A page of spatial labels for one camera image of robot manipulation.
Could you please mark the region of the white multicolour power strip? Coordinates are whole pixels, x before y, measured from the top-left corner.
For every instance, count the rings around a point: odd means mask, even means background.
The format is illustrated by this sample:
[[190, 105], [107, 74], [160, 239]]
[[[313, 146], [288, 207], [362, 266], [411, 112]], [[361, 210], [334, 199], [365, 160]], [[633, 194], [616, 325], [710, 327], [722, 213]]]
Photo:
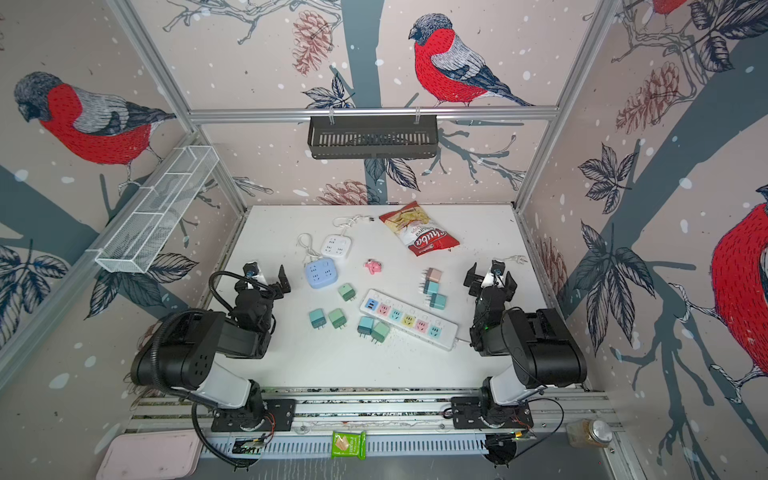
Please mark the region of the white multicolour power strip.
[[375, 289], [362, 297], [359, 311], [445, 351], [451, 351], [458, 339], [457, 324]]

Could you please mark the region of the green snack packet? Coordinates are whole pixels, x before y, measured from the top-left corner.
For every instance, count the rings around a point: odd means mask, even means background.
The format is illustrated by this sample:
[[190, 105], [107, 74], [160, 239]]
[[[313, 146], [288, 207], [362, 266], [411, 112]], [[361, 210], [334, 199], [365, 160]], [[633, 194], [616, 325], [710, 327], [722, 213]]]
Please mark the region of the green snack packet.
[[334, 432], [331, 443], [331, 457], [365, 460], [367, 457], [366, 433]]

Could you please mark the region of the glass jar with lid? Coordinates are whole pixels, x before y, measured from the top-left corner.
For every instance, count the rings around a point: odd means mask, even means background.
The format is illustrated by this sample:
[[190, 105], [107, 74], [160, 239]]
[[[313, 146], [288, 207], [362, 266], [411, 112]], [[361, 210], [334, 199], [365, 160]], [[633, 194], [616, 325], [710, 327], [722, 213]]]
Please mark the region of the glass jar with lid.
[[569, 445], [574, 448], [607, 448], [614, 437], [611, 427], [600, 419], [570, 422], [566, 432]]

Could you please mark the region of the green charger plug left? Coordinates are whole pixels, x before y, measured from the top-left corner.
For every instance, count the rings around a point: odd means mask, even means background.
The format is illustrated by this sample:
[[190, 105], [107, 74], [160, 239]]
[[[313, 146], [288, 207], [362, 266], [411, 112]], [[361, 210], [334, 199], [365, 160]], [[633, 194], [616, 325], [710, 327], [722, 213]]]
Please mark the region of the green charger plug left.
[[334, 329], [340, 329], [347, 324], [347, 317], [341, 308], [336, 308], [328, 313], [327, 319]]

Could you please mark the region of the red white chips bag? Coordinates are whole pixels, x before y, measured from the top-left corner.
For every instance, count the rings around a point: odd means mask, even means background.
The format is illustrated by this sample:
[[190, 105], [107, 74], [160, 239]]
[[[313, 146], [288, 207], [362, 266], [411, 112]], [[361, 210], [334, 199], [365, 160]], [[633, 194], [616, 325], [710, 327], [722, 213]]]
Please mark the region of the red white chips bag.
[[417, 202], [385, 213], [379, 220], [417, 257], [460, 245], [460, 242], [437, 224]]

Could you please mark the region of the green charger plug centre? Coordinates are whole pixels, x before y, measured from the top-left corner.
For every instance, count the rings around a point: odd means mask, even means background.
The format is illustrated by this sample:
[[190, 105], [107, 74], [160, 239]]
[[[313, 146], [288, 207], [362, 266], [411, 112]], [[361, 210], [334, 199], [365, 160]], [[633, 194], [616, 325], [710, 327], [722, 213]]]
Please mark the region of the green charger plug centre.
[[338, 293], [345, 302], [349, 302], [356, 298], [356, 290], [350, 283], [345, 283], [339, 286]]

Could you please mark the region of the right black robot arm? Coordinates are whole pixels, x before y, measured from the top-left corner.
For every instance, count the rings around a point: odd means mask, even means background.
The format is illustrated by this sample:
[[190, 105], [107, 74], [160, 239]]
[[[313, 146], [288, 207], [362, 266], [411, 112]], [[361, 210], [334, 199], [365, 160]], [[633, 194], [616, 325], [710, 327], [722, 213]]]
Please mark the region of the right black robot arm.
[[503, 263], [494, 261], [484, 276], [476, 270], [472, 266], [463, 282], [475, 298], [470, 346], [482, 357], [509, 357], [511, 365], [483, 381], [479, 412], [464, 417], [491, 428], [527, 428], [523, 415], [530, 398], [549, 387], [583, 383], [587, 363], [557, 310], [526, 312], [507, 305], [517, 283]]

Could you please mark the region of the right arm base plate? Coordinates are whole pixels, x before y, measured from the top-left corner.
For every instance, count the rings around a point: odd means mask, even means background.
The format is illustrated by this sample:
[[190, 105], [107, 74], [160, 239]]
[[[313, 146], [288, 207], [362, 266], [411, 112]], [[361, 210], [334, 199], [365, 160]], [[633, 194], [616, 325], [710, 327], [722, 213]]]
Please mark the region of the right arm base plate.
[[477, 396], [453, 397], [442, 415], [457, 430], [533, 428], [527, 404], [500, 406]]

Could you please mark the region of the teal charger plug upper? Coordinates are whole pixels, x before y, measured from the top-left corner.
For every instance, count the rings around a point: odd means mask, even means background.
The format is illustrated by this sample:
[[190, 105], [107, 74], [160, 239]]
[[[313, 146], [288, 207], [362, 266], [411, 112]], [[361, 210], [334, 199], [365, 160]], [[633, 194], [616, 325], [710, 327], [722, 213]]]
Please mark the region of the teal charger plug upper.
[[431, 280], [426, 280], [422, 286], [422, 292], [425, 295], [433, 295], [439, 291], [439, 283]]

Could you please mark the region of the light green charger plug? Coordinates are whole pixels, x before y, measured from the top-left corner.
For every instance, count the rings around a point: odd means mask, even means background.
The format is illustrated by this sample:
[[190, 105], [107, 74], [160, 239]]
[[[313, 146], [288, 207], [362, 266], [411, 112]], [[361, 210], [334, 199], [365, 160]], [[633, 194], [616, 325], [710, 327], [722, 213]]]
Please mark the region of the light green charger plug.
[[386, 322], [376, 322], [371, 332], [372, 341], [375, 343], [383, 343], [387, 339], [390, 330], [391, 328]]

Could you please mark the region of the pink pig toy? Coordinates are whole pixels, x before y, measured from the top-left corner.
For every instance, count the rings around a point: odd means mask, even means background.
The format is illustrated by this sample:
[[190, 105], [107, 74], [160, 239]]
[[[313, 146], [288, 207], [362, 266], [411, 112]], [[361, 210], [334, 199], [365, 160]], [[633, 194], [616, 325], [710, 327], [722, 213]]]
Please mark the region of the pink pig toy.
[[364, 263], [364, 266], [371, 275], [376, 275], [378, 273], [381, 273], [383, 270], [382, 264], [379, 261], [374, 259], [368, 259]]

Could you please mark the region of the teal charger plug front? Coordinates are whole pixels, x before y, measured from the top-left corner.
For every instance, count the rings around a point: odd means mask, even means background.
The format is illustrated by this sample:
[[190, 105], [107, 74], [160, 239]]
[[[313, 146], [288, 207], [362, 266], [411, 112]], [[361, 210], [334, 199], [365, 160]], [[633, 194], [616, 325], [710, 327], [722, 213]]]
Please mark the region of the teal charger plug front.
[[362, 316], [357, 325], [357, 332], [361, 337], [371, 336], [375, 326], [375, 320], [369, 316]]

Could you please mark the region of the teal charger plug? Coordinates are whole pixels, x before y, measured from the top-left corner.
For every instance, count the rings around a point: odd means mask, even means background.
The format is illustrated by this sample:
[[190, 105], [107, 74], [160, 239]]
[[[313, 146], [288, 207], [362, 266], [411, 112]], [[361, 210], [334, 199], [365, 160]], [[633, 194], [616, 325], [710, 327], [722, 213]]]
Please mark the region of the teal charger plug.
[[369, 316], [362, 316], [357, 325], [357, 332], [361, 337], [371, 336], [375, 326], [375, 320]]
[[322, 309], [314, 309], [309, 312], [310, 324], [314, 329], [320, 329], [327, 323], [326, 316]]
[[427, 297], [428, 306], [436, 310], [444, 310], [447, 304], [447, 297], [440, 293], [433, 293]]
[[433, 295], [439, 291], [439, 283], [431, 280], [426, 280], [422, 286], [422, 292], [425, 295]]

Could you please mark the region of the white mesh wall shelf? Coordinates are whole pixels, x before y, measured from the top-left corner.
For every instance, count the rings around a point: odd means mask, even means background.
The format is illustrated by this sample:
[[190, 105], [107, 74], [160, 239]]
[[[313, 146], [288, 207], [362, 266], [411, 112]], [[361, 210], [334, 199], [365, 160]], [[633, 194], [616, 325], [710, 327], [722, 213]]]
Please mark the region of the white mesh wall shelf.
[[139, 203], [95, 257], [104, 270], [145, 273], [219, 163], [208, 145], [174, 150], [159, 179], [139, 190]]

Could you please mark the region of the teal charger plug left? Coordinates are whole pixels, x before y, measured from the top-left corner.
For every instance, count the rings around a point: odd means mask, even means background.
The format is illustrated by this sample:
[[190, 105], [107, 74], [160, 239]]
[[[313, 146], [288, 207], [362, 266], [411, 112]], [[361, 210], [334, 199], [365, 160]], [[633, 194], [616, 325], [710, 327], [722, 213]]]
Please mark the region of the teal charger plug left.
[[314, 309], [309, 312], [310, 324], [314, 329], [320, 329], [327, 323], [326, 316], [322, 309]]

